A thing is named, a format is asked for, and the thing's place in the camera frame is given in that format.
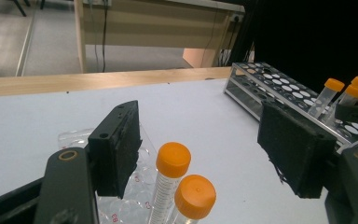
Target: table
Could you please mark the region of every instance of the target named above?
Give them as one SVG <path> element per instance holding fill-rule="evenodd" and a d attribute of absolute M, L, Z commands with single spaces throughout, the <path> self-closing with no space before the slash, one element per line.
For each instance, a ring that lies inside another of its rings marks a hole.
<path fill-rule="evenodd" d="M 82 73 L 87 73 L 86 45 L 102 44 L 104 10 L 91 10 L 75 0 L 77 49 Z M 210 0 L 114 0 L 107 12 L 106 45 L 186 48 L 193 67 L 211 67 L 220 49 L 231 49 L 239 29 L 234 13 L 241 6 Z M 231 46 L 229 39 L 233 36 Z"/>
<path fill-rule="evenodd" d="M 256 142 L 258 121 L 223 93 L 228 76 L 229 68 L 201 68 L 0 78 L 0 195 L 44 174 L 59 133 L 96 127 L 114 106 L 138 100 L 154 148 L 183 143 L 187 173 L 214 184 L 217 201 L 202 223 L 327 223 L 326 191 L 301 200 L 281 184 Z"/>

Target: plastic test tube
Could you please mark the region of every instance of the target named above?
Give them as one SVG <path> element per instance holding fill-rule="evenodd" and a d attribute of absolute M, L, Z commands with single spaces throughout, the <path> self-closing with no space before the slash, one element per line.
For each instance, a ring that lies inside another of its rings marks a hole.
<path fill-rule="evenodd" d="M 190 151 L 180 143 L 170 142 L 159 149 L 156 160 L 158 174 L 148 224 L 165 224 L 173 195 L 190 161 Z"/>
<path fill-rule="evenodd" d="M 351 84 L 353 86 L 357 86 L 358 87 L 358 77 L 355 77 L 352 81 L 351 81 Z M 341 101 L 342 97 L 344 97 L 346 95 L 346 93 L 342 93 L 341 95 L 339 95 L 339 97 L 335 100 L 334 103 L 332 103 L 330 105 L 330 108 L 328 109 L 327 111 L 327 114 L 324 116 L 324 118 L 322 119 L 322 121 L 324 123 L 327 123 L 327 122 L 330 122 L 333 120 L 334 118 L 334 114 L 336 113 L 336 107 L 337 107 L 337 104 Z"/>
<path fill-rule="evenodd" d="M 216 201 L 213 184 L 201 175 L 188 175 L 175 192 L 175 207 L 167 224 L 195 224 L 211 212 Z"/>
<path fill-rule="evenodd" d="M 341 99 L 339 101 L 338 104 L 340 105 L 355 105 L 356 102 L 358 101 L 358 87 L 354 86 L 353 84 L 349 85 L 348 88 L 345 90 L 344 93 L 341 94 Z M 325 116 L 326 119 L 324 123 L 330 123 L 334 120 L 336 120 L 335 114 L 336 114 L 336 102 L 335 105 L 333 106 L 333 108 L 331 110 L 329 110 L 329 112 L 327 113 L 327 115 Z"/>
<path fill-rule="evenodd" d="M 344 83 L 336 79 L 327 79 L 327 81 L 324 83 L 324 89 L 319 94 L 315 103 L 313 103 L 313 105 L 310 107 L 308 113 L 316 119 L 319 118 L 333 97 L 337 94 L 337 92 L 341 91 L 344 86 Z"/>

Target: chair leg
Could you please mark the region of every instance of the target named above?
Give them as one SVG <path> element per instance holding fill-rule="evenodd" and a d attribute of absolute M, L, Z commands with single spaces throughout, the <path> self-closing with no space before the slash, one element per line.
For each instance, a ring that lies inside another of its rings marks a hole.
<path fill-rule="evenodd" d="M 20 6 L 19 2 L 17 0 L 13 0 L 14 4 L 16 4 L 17 8 L 20 10 L 23 17 L 26 17 L 27 14 L 25 14 L 24 10 L 22 10 L 22 7 Z"/>
<path fill-rule="evenodd" d="M 45 0 L 42 0 L 42 3 L 40 3 L 40 9 L 43 9 L 44 5 L 45 5 Z"/>
<path fill-rule="evenodd" d="M 27 5 L 27 7 L 30 7 L 30 6 L 31 6 L 31 4 L 30 4 L 30 2 L 29 2 L 28 0 L 24 0 L 24 2 L 25 2 L 25 4 Z"/>

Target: white tabletop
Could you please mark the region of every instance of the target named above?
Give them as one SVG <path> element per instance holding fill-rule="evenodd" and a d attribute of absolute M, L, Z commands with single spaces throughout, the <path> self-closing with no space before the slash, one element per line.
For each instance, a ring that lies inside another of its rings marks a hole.
<path fill-rule="evenodd" d="M 201 223 L 327 223 L 322 199 L 281 184 L 257 144 L 258 122 L 223 93 L 225 79 L 97 91 L 0 97 L 0 195 L 44 174 L 59 133 L 96 127 L 116 106 L 138 100 L 155 149 L 170 141 L 192 153 L 188 174 L 213 182 L 217 201 Z"/>

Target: gray floor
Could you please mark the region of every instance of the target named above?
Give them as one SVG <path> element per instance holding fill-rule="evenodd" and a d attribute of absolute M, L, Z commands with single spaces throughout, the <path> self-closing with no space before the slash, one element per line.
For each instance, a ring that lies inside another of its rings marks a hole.
<path fill-rule="evenodd" d="M 74 3 L 31 1 L 23 17 L 12 1 L 0 0 L 0 77 L 80 73 L 77 56 Z M 102 47 L 86 46 L 90 72 L 102 71 Z M 105 71 L 137 71 L 187 68 L 183 49 L 106 46 Z"/>

